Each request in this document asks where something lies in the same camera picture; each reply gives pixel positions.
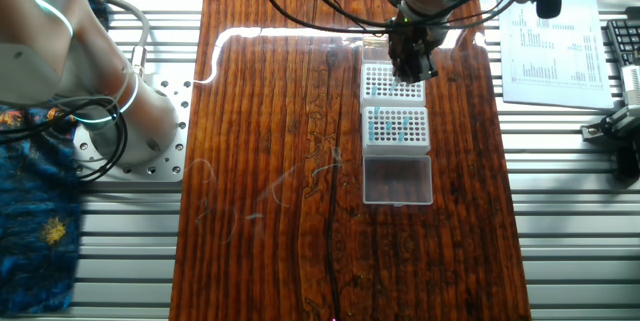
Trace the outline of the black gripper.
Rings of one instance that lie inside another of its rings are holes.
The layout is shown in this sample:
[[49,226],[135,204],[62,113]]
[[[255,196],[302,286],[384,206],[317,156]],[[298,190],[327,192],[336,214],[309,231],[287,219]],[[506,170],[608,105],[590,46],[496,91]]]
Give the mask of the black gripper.
[[[441,31],[427,26],[411,26],[397,29],[389,35],[389,56],[395,77],[402,83],[414,84],[437,76],[431,52],[441,45]],[[408,58],[417,52],[415,67]]]

